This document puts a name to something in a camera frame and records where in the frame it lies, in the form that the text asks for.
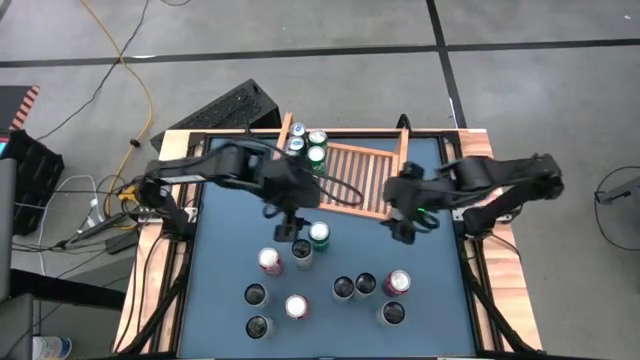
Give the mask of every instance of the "black plastic crate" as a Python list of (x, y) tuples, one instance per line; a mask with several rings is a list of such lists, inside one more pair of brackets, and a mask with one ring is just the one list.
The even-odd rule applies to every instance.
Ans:
[[(0, 158), (16, 160), (15, 201), (34, 206), (45, 206), (55, 190), (64, 170), (62, 155), (55, 154), (43, 144), (27, 135), (24, 130), (9, 133)], [(27, 235), (38, 228), (42, 209), (15, 206), (13, 233)]]
[[(278, 105), (253, 80), (249, 79), (228, 93), (187, 116), (169, 129), (273, 129), (282, 126)], [(151, 145), (160, 152), (164, 131), (151, 138)]]

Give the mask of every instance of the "blue tabletop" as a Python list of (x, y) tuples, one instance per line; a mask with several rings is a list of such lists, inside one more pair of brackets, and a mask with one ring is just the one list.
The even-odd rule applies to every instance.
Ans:
[[(218, 145), (222, 140), (214, 140)], [(352, 145), (391, 150), (397, 140), (340, 139)], [(440, 166), (434, 139), (411, 139), (408, 158), (427, 172)], [(263, 204), (249, 193), (207, 184), (198, 219), (193, 265), (179, 347), (181, 358), (312, 358), (409, 357), (470, 355), (474, 352), (471, 325), (460, 274), (455, 237), (448, 212), (438, 213), (441, 227), (417, 234), (414, 245), (393, 240), (376, 220), (320, 210), (300, 210), (307, 220), (324, 221), (331, 228), (327, 252), (315, 253), (313, 267), (298, 270), (290, 243), (273, 241), (280, 218), (265, 219)], [(301, 232), (306, 238), (307, 228)], [(260, 249), (274, 247), (282, 255), (284, 273), (269, 277), (257, 265)], [(405, 321), (384, 327), (375, 312), (389, 300), (378, 287), (363, 301), (336, 303), (333, 281), (372, 273), (378, 283), (395, 269), (412, 278), (409, 292), (395, 298), (404, 305)], [(271, 294), (264, 309), (248, 306), (244, 290), (263, 284)], [(310, 316), (292, 320), (284, 312), (285, 299), (306, 296)], [(268, 339), (253, 340), (245, 333), (254, 315), (274, 319), (276, 331)]]

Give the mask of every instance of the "wooden tray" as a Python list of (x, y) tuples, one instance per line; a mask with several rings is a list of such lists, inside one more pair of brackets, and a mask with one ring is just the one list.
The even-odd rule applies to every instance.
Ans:
[[(292, 123), (293, 114), (287, 113), (278, 136), (277, 146), (280, 149), (284, 149)], [(407, 161), (408, 144), (407, 129), (400, 131), (398, 145), (394, 152), (329, 142), (327, 144), (327, 175), (358, 189), (362, 194), (362, 203), (358, 206), (344, 205), (323, 194), (318, 208), (378, 220), (388, 219), (391, 207), (382, 200), (384, 183), (389, 177), (397, 176), (402, 164)], [(320, 186), (333, 197), (351, 202), (357, 201), (353, 191), (332, 181), (320, 179)]]

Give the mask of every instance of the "concrete floor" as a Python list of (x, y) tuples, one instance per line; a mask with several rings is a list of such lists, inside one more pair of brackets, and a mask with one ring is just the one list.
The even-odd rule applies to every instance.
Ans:
[[(138, 22), (144, 1), (92, 0), (90, 4), (123, 44)], [(640, 4), (635, 0), (436, 0), (436, 5), (448, 44), (620, 39), (640, 33)], [(127, 54), (401, 44), (435, 44), (424, 1), (193, 0), (174, 8), (152, 0)], [(113, 54), (77, 0), (55, 4), (14, 0), (0, 21), (0, 62)], [(489, 130), (496, 157), (549, 152), (564, 171), (562, 197), (527, 205), (514, 223), (544, 348), (562, 355), (637, 358), (638, 253), (615, 249), (601, 238), (594, 223), (592, 193), (610, 170), (637, 165), (630, 144), (635, 144), (640, 131), (640, 48), (469, 51), (450, 52), (449, 57), (467, 124)], [(251, 77), (281, 111), (293, 111), (310, 126), (393, 126), (402, 112), (414, 126), (454, 126), (435, 52), (136, 64), (134, 68), (147, 83), (156, 107), (152, 134)], [(26, 125), (32, 136), (38, 136), (85, 102), (107, 69), (2, 68), (0, 84), (41, 86)], [(139, 86), (118, 67), (98, 100), (45, 143), (64, 155), (64, 176), (90, 174), (99, 179), (114, 172), (145, 116)], [(139, 173), (154, 156), (150, 147), (141, 149), (125, 175)], [(621, 174), (607, 187), (636, 175)], [(69, 188), (90, 187), (80, 182)], [(68, 237), (90, 198), (59, 196), (48, 217), (45, 243)], [(637, 211), (631, 205), (622, 201), (604, 208), (603, 222), (616, 241), (640, 247)], [(77, 273), (85, 272), (79, 276), (94, 283), (107, 283), (120, 276), (115, 269), (127, 269), (131, 256), (104, 256)], [(46, 255), (47, 272), (59, 274), (84, 259)], [(16, 255), (14, 266), (39, 271), (33, 255)], [(78, 337), (82, 331), (77, 329), (90, 326), (85, 320), (90, 317), (79, 310), (62, 311), (66, 311), (62, 317), (67, 325), (56, 328), (61, 322), (52, 322), (48, 331)], [(118, 314), (104, 316), (112, 319), (105, 320), (110, 325), (95, 329), (92, 339), (108, 345)], [(108, 348), (87, 346), (91, 340), (82, 339), (85, 350), (76, 357), (103, 354)]]

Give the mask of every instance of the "yellow cable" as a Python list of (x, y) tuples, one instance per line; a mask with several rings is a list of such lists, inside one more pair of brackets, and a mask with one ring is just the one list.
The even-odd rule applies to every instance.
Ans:
[[(153, 103), (151, 101), (151, 95), (149, 94), (149, 89), (147, 89), (147, 86), (144, 84), (144, 82), (142, 82), (142, 79), (140, 79), (140, 76), (138, 76), (138, 74), (136, 74), (136, 72), (133, 71), (133, 69), (131, 69), (129, 65), (127, 65), (127, 63), (124, 61), (124, 58), (122, 56), (122, 51), (120, 51), (120, 47), (118, 47), (118, 44), (116, 44), (115, 40), (113, 40), (113, 37), (111, 36), (109, 31), (104, 26), (104, 24), (102, 24), (102, 21), (98, 19), (98, 16), (93, 12), (91, 7), (89, 7), (89, 5), (85, 0), (80, 0), (80, 2), (82, 3), (82, 6), (84, 6), (85, 9), (87, 9), (91, 17), (93, 17), (93, 19), (98, 23), (98, 25), (100, 25), (100, 28), (102, 29), (104, 34), (109, 38), (111, 45), (113, 45), (113, 47), (116, 49), (116, 52), (118, 53), (118, 57), (120, 58), (120, 63), (122, 63), (122, 65), (127, 69), (127, 71), (129, 71), (131, 75), (133, 75), (136, 78), (136, 80), (138, 80), (138, 83), (140, 84), (140, 86), (142, 86), (142, 90), (144, 90), (144, 95), (147, 98), (149, 110), (147, 114), (147, 121), (144, 123), (144, 126), (142, 127), (142, 130), (140, 130), (140, 132), (138, 133), (138, 136), (136, 136), (136, 140), (140, 141), (140, 138), (144, 136), (144, 134), (147, 132), (147, 130), (149, 130), (149, 127), (153, 123)], [(116, 176), (114, 176), (113, 180), (111, 181), (111, 185), (109, 185), (109, 193), (111, 193), (115, 188), (116, 180), (124, 170), (124, 167), (127, 164), (127, 161), (129, 161), (129, 158), (131, 157), (131, 153), (133, 152), (133, 149), (135, 149), (135, 147), (133, 145), (130, 145), (129, 150), (127, 150), (127, 153), (122, 158), (122, 161), (120, 162), (120, 166), (118, 166), (118, 170), (116, 171)], [(106, 215), (109, 216), (111, 215), (111, 195), (110, 194), (107, 195), (107, 198), (105, 201), (107, 202), (106, 204), (107, 206), (105, 207), (105, 212), (106, 212)], [(131, 226), (124, 226), (122, 228), (133, 229), (135, 227), (136, 227), (135, 225), (131, 225)]]

